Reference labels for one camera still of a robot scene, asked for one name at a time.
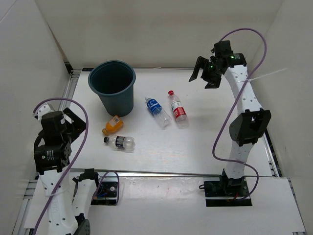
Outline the black label clear bottle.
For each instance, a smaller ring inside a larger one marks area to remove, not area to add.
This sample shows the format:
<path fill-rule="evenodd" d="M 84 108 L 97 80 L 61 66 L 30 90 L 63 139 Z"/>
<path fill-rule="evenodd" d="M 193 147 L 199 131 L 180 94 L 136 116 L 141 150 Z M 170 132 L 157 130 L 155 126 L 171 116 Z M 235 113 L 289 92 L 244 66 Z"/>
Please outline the black label clear bottle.
<path fill-rule="evenodd" d="M 109 146 L 113 150 L 132 152 L 135 147 L 135 142 L 134 142 L 133 137 L 112 135 L 112 136 L 104 137 L 103 141 L 105 145 Z"/>

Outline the blue label plastic bottle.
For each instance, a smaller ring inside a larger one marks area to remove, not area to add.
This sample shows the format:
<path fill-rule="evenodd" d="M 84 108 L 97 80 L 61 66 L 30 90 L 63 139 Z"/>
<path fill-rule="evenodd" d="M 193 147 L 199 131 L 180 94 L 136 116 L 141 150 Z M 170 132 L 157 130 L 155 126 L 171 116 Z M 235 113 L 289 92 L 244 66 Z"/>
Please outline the blue label plastic bottle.
<path fill-rule="evenodd" d="M 166 113 L 163 107 L 153 98 L 145 97 L 146 105 L 154 116 L 155 121 L 161 129 L 165 129 L 171 124 L 171 117 Z"/>

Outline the red label plastic bottle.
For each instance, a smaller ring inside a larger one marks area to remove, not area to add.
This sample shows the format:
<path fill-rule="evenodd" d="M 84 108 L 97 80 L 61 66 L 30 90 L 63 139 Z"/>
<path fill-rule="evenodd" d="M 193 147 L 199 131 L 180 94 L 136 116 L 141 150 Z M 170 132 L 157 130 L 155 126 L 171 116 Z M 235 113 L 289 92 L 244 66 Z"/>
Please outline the red label plastic bottle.
<path fill-rule="evenodd" d="M 181 103 L 181 100 L 174 93 L 173 90 L 168 92 L 169 106 L 172 111 L 173 117 L 179 129 L 184 129 L 188 127 L 188 117 L 185 109 Z"/>

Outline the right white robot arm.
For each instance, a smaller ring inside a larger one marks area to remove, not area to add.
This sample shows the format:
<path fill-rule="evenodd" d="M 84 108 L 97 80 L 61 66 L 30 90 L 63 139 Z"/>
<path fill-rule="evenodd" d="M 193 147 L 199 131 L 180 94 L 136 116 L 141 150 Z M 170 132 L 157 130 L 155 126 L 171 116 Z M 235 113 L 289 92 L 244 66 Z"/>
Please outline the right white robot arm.
<path fill-rule="evenodd" d="M 253 88 L 249 83 L 247 63 L 241 53 L 234 53 L 230 41 L 219 41 L 211 50 L 213 55 L 206 59 L 197 58 L 190 81 L 198 77 L 202 70 L 201 78 L 207 82 L 207 89 L 216 89 L 220 86 L 222 77 L 229 83 L 238 116 L 229 126 L 232 147 L 229 158 L 225 159 L 226 167 L 219 176 L 218 182 L 204 185 L 212 197 L 229 196 L 234 200 L 248 196 L 245 185 L 244 169 L 250 151 L 267 129 L 271 119 L 271 112 L 263 109 L 258 102 Z"/>

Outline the orange juice plastic bottle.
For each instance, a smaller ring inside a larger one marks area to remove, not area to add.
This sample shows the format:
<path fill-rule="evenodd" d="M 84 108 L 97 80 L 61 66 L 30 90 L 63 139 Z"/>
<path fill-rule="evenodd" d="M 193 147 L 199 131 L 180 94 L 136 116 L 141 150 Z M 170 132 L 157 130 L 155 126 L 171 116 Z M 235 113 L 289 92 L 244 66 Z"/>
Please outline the orange juice plastic bottle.
<path fill-rule="evenodd" d="M 111 135 L 116 133 L 123 127 L 124 123 L 121 118 L 117 115 L 113 116 L 110 121 L 106 123 L 105 128 L 102 129 L 102 133 L 105 136 Z"/>

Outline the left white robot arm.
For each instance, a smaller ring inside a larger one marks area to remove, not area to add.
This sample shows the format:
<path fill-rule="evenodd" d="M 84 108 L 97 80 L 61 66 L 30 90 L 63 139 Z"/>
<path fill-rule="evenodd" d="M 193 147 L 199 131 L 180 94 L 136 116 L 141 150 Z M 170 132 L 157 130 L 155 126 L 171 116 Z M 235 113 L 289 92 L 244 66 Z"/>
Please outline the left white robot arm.
<path fill-rule="evenodd" d="M 68 173 L 74 161 L 71 144 L 87 133 L 86 123 L 69 108 L 55 111 L 48 103 L 36 108 L 34 117 L 42 126 L 34 142 L 36 171 L 46 197 L 40 218 L 48 216 L 49 235 L 89 235 L 91 197 L 102 192 L 102 183 L 94 169 L 73 179 Z"/>

